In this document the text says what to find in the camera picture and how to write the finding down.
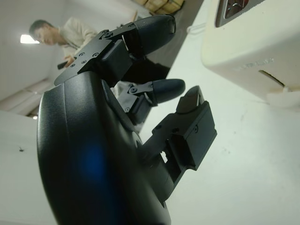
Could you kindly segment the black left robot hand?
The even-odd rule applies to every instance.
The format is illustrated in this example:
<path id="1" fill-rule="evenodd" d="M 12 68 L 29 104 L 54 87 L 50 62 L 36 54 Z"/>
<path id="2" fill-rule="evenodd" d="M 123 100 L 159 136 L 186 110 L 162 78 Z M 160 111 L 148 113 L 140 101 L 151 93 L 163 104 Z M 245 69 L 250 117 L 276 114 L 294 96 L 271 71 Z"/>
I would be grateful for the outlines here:
<path id="1" fill-rule="evenodd" d="M 41 99 L 37 156 L 60 225 L 169 225 L 166 200 L 217 132 L 199 86 L 181 79 L 112 88 L 167 44 L 172 15 L 98 33 Z"/>

